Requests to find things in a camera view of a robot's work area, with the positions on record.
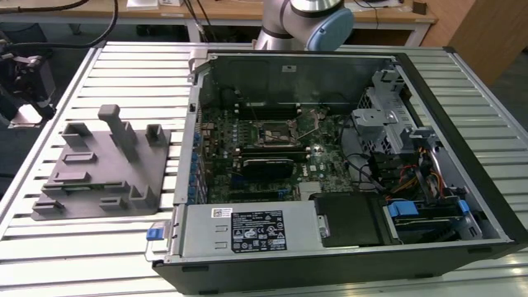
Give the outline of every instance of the power supply label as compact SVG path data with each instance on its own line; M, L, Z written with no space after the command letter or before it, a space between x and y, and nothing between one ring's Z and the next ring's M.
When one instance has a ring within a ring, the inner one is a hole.
M230 214L230 250L269 252L286 250L286 230L281 210Z

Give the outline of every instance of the power cable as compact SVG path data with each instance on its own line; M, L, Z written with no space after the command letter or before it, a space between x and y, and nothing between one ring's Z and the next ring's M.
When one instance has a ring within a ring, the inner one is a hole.
M182 3L185 5L185 7L186 7L186 10L190 13L190 16L192 16L192 19L194 21L194 25L196 25L197 31L200 32L200 35L201 35L201 38L202 38L204 42L209 43L209 39L206 38L204 27L201 26L198 18L196 17L194 8L192 7L192 3L190 3L189 0L182 0Z
M74 3L62 6L49 6L49 7L4 7L0 8L0 14L21 14L24 12L52 12L52 11L65 11L68 9L76 8L85 4L89 0L80 0Z
M90 48L90 47L96 46L108 37L109 33L112 32L112 30L116 26L117 16L118 16L118 1L113 0L112 21L109 22L106 30L92 42L85 43L84 45L70 45L68 43L48 43L48 42L14 43L12 45L6 45L4 47L4 51L16 50L20 48L69 48L73 50Z
M364 6L364 5L361 5L358 2L357 2L357 0L353 0L354 1L354 3L357 4L357 6L358 7L362 7L362 8L372 8L373 9L373 14L374 14L374 16L376 16L376 30L380 28L380 18L377 17L377 10L378 10L378 8L388 8L388 6L385 5L385 6L372 6L370 5L370 3L368 3L368 2L365 2L365 4L368 5L368 6Z
M198 4L198 6L200 6L201 12L204 13L204 18L205 18L205 21L206 21L206 25L209 25L210 35L213 36L213 41L217 42L217 38L216 38L213 26L212 26L212 24L210 24L209 17L206 16L205 9L204 9L204 7L202 7L202 5L201 5L200 0L196 0L196 2L197 2L197 4Z

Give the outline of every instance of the slotted metal surface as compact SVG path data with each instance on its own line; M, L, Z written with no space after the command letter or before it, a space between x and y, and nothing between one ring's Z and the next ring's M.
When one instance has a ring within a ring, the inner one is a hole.
M248 45L212 45L248 49ZM0 204L1 296L178 296L144 260L145 232L170 218L184 125L188 43L118 43L92 49L61 99L57 122L44 128L13 186ZM341 51L405 51L428 82L470 148L525 226L528 226L528 145L510 115L453 55L440 48L348 46ZM118 104L136 129L160 123L172 131L160 212L144 217L34 222L29 218L64 141L66 123L81 121L106 130L97 108ZM422 122L428 122L412 99ZM528 296L528 253L476 262L438 278L318 286L244 296Z

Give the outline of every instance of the floor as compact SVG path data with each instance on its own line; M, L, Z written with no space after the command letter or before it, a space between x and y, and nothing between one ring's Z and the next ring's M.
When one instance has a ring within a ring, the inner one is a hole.
M49 42L86 43L92 41L104 30L104 25L82 25L80 35L73 35L64 24L44 24L41 26L44 34L49 37ZM185 41L185 29L157 28L157 36L140 37L136 34L136 27L132 25L117 25L109 40L113 41ZM57 90L53 98L57 100L68 87L77 67L82 61L86 50L53 50L50 67ZM528 129L528 53L521 53L496 81L490 90L497 96L514 118ZM32 148L37 138L38 129L6 129L0 124L0 198L6 191L10 179L25 159L25 155Z

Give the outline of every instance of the motherboard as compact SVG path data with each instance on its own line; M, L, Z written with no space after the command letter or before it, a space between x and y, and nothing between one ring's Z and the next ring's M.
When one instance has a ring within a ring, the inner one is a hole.
M324 106L202 109L208 201L306 200L353 190L338 144L344 117Z

